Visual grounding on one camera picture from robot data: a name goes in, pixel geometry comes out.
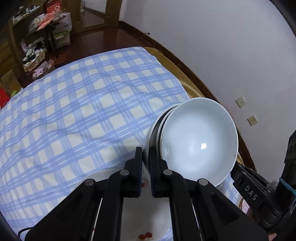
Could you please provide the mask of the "white plate with red cherries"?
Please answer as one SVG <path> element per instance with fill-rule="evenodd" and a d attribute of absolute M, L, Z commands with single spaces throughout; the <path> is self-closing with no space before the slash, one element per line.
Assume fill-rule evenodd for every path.
<path fill-rule="evenodd" d="M 171 227 L 169 202 L 154 198 L 151 178 L 142 168 L 142 190 L 138 198 L 113 197 L 107 193 L 108 178 L 119 169 L 99 171 L 91 177 L 104 184 L 95 216 L 91 240 L 161 240 Z"/>

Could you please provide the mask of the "white bowl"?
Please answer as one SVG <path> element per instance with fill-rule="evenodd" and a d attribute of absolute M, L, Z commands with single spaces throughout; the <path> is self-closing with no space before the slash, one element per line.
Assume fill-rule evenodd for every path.
<path fill-rule="evenodd" d="M 238 134 L 227 110 L 208 98 L 189 99 L 169 114 L 159 155 L 184 178 L 218 186 L 230 174 L 238 153 Z"/>

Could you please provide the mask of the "large white plate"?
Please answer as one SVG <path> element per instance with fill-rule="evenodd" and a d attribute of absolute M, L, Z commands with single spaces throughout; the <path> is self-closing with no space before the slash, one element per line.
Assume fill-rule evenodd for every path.
<path fill-rule="evenodd" d="M 165 109 L 157 118 L 156 120 L 153 122 L 153 124 L 151 125 L 151 127 L 149 128 L 147 135 L 145 137 L 145 142 L 143 145 L 143 162 L 144 164 L 149 167 L 148 165 L 148 157 L 149 157 L 149 147 L 155 146 L 156 143 L 156 137 L 157 137 L 157 132 L 159 129 L 159 126 L 161 124 L 161 121 L 164 119 L 164 117 L 166 116 L 166 114 L 174 109 L 175 107 L 177 107 L 179 105 L 179 103 L 174 104 L 172 106 L 170 106 L 169 108 Z"/>

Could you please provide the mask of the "brown rimmed plate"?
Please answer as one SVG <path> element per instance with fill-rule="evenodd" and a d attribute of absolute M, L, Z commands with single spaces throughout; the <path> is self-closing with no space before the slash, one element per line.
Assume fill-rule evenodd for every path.
<path fill-rule="evenodd" d="M 160 142 L 160 138 L 161 138 L 161 133 L 162 133 L 162 129 L 163 126 L 165 124 L 166 119 L 169 117 L 169 115 L 171 114 L 171 112 L 176 108 L 176 106 L 174 106 L 172 109 L 170 109 L 166 115 L 164 116 L 164 118 L 162 119 L 159 128 L 158 128 L 158 132 L 157 132 L 157 136 L 156 136 L 156 151 L 158 154 L 158 157 L 161 157 L 161 151 L 160 151 L 160 147 L 159 147 L 159 142 Z"/>

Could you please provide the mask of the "blue plaid cloth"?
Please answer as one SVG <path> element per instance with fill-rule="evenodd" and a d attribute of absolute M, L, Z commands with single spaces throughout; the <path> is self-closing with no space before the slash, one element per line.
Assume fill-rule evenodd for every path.
<path fill-rule="evenodd" d="M 71 62 L 22 89 L 1 109 L 1 240 L 24 240 L 80 181 L 122 169 L 163 111 L 200 96 L 143 47 Z"/>

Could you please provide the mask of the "cardboard box with pink items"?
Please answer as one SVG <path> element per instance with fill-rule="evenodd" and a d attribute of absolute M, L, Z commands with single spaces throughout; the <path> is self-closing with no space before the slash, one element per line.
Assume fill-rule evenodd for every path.
<path fill-rule="evenodd" d="M 52 72 L 53 70 L 55 70 L 54 60 L 44 61 L 39 67 L 37 67 L 33 71 L 32 79 L 33 80 L 40 79 L 45 75 L 49 74 L 50 72 Z"/>

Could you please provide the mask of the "red paper bag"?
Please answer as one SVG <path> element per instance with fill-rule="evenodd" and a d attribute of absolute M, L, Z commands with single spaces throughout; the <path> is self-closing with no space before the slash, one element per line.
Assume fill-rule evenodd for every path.
<path fill-rule="evenodd" d="M 0 89 L 0 109 L 2 109 L 9 102 L 9 100 L 9 95 L 3 89 Z"/>

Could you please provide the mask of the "open cardboard box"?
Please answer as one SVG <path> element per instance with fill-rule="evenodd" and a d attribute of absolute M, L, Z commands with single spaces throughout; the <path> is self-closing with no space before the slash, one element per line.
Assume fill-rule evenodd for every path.
<path fill-rule="evenodd" d="M 14 91 L 19 92 L 22 89 L 22 86 L 12 69 L 1 77 L 1 89 L 3 89 L 9 96 L 11 96 Z"/>

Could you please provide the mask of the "wicker basket with clothes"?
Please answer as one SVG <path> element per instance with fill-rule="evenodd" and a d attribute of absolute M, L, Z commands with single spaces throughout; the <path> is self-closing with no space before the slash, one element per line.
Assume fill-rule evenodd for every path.
<path fill-rule="evenodd" d="M 40 48 L 29 48 L 23 58 L 23 69 L 25 72 L 30 72 L 36 68 L 45 58 L 47 49 Z"/>

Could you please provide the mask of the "wooden shelf cabinet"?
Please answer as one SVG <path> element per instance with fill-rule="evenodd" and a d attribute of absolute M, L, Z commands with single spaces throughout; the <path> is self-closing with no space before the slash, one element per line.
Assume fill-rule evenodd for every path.
<path fill-rule="evenodd" d="M 16 4 L 17 7 L 22 5 L 39 7 L 35 12 L 16 24 L 13 24 L 13 19 L 9 18 L 2 29 L 4 41 L 1 45 L 6 44 L 7 47 L 5 50 L 9 50 L 10 54 L 1 53 L 1 76 L 5 75 L 10 70 L 13 70 L 20 85 L 25 87 L 30 84 L 33 79 L 32 72 L 26 72 L 23 68 L 22 59 L 24 53 L 20 46 L 21 40 L 24 40 L 26 43 L 32 43 L 39 37 L 45 37 L 45 45 L 47 48 L 45 60 L 53 59 L 57 67 L 60 67 L 65 63 L 68 51 L 65 47 L 55 51 L 53 50 L 52 44 L 48 40 L 50 34 L 48 29 L 43 29 L 36 33 L 29 33 L 29 22 L 32 21 L 34 17 L 43 13 L 43 10 L 46 9 L 43 6 L 43 1 L 1 1 L 1 9 L 7 7 L 10 3 Z"/>

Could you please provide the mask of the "red box on shelf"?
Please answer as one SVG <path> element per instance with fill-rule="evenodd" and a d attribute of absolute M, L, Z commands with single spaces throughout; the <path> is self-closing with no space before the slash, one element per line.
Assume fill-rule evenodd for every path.
<path fill-rule="evenodd" d="M 46 13 L 59 13 L 62 11 L 62 0 L 52 0 L 45 3 Z"/>

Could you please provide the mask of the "lower wall socket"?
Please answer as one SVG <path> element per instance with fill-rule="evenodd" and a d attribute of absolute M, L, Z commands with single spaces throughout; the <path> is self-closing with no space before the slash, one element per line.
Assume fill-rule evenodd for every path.
<path fill-rule="evenodd" d="M 248 117 L 247 121 L 248 121 L 250 126 L 254 126 L 255 124 L 258 123 L 257 118 L 256 118 L 255 115 L 252 115 L 252 116 Z"/>

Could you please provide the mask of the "wall socket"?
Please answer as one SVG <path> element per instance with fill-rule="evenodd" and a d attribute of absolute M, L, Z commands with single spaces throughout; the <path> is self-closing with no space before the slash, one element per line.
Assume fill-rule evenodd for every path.
<path fill-rule="evenodd" d="M 252 116 L 248 117 L 247 121 L 248 121 L 250 126 L 254 126 L 255 124 L 258 123 L 257 118 L 256 118 L 255 115 L 252 115 Z"/>
<path fill-rule="evenodd" d="M 236 104 L 238 105 L 239 108 L 243 108 L 246 105 L 246 100 L 243 96 L 239 97 L 236 99 Z"/>

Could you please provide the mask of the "upper wall socket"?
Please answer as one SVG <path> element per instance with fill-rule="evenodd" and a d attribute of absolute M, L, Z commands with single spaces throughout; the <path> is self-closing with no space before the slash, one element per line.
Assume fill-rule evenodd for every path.
<path fill-rule="evenodd" d="M 236 99 L 236 104 L 238 105 L 239 108 L 243 108 L 246 105 L 246 100 L 243 96 L 239 97 Z"/>

